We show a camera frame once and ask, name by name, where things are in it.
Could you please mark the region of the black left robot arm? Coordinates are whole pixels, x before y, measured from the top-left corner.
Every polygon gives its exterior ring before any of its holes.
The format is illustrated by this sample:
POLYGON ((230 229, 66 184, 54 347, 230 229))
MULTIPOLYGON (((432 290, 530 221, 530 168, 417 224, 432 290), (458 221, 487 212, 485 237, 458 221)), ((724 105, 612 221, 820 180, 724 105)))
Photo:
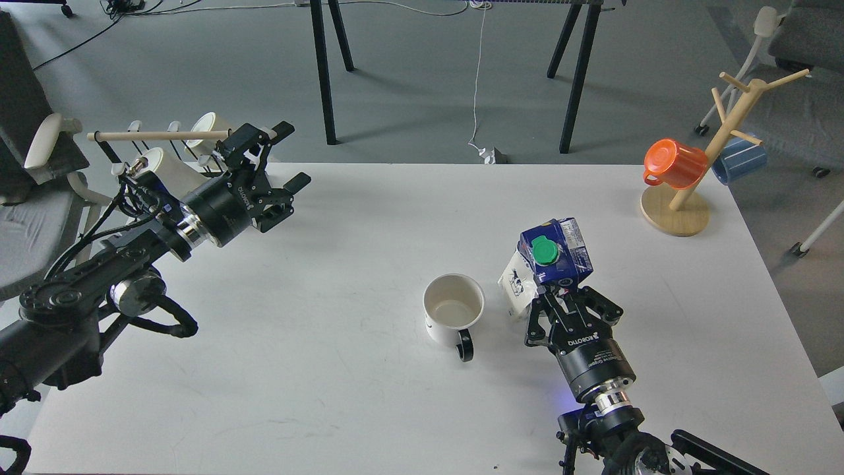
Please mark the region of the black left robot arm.
POLYGON ((119 172, 120 191, 109 202, 138 197, 144 216, 84 234, 54 262, 46 277, 19 296, 18 321, 3 328, 2 413, 20 400, 39 402, 37 386, 65 390, 102 373, 106 349, 127 327, 188 338, 198 323, 166 296, 154 262, 165 255, 186 261, 201 243, 223 247, 253 226, 267 232, 293 214, 293 196, 311 178, 297 174, 283 187, 266 175, 271 148, 292 135, 287 121, 266 129, 249 123, 213 137, 217 175, 175 197, 119 172))

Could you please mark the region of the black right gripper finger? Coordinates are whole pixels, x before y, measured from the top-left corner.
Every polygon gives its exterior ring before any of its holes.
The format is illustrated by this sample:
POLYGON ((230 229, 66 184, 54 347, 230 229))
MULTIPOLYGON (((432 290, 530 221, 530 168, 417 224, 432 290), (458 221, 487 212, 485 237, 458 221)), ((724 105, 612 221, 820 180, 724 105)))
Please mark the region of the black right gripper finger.
POLYGON ((540 325, 540 316, 547 310, 547 293, 539 292, 528 305, 527 328, 525 331, 524 344, 528 348, 549 345, 545 328, 540 325))
POLYGON ((610 327, 617 325, 624 315, 622 307, 591 288, 591 286, 583 286, 580 289, 580 298, 587 309, 595 313, 602 322, 610 325, 610 327))

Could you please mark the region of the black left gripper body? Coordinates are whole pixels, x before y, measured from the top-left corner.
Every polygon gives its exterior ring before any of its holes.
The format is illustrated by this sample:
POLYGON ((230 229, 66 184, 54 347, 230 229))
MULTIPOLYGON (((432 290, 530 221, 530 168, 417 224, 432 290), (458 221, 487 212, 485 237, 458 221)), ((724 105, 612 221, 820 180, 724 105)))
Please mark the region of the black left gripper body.
POLYGON ((272 145, 256 147, 256 164, 240 150, 233 150, 226 157, 228 169, 223 174, 205 181, 182 199, 185 213, 195 216, 202 234, 218 247, 250 226, 265 234, 293 214, 293 189, 271 186, 266 175, 272 145))

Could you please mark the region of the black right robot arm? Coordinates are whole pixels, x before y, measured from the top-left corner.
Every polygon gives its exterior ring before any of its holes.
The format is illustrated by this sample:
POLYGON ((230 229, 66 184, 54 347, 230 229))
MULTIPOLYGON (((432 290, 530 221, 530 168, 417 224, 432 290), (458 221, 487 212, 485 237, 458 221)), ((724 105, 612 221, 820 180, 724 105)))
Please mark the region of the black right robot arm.
POLYGON ((602 460, 605 474, 760 474, 762 469, 678 429, 671 442, 639 429, 644 415, 626 389, 635 373, 615 342, 612 327, 623 310, 593 288, 540 286, 531 301, 525 344, 544 346, 557 358, 581 408, 558 417, 560 462, 572 474, 576 456, 602 460))

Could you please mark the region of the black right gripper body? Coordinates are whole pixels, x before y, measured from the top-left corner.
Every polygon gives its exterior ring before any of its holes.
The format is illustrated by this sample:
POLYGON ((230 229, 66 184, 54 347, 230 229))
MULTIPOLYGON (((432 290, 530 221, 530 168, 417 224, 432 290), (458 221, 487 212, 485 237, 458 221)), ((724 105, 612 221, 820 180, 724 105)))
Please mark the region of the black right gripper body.
POLYGON ((558 295, 547 293, 547 310, 540 316, 549 345, 573 397, 591 403, 612 386, 625 386, 636 375, 613 337, 613 327, 602 322, 581 300, 581 288, 558 295))

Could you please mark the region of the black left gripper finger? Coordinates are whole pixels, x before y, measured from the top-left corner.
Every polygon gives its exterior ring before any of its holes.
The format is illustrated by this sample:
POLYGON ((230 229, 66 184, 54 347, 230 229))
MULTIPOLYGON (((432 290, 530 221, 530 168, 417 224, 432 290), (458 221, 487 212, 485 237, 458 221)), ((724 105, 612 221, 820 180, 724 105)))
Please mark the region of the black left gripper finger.
POLYGON ((244 123, 234 132, 234 154, 246 154, 261 156, 268 154, 269 150, 283 141, 292 133, 295 127, 287 121, 281 121, 274 127, 256 127, 250 123, 244 123))
POLYGON ((271 206, 292 206, 293 196, 308 186, 311 183, 311 180, 313 180, 311 176, 305 174, 305 172, 299 172, 287 180, 281 187, 273 187, 272 184, 275 183, 274 178, 268 174, 265 174, 265 178, 266 183, 269 186, 268 191, 265 193, 265 198, 263 199, 263 206, 265 208, 269 208, 271 206))

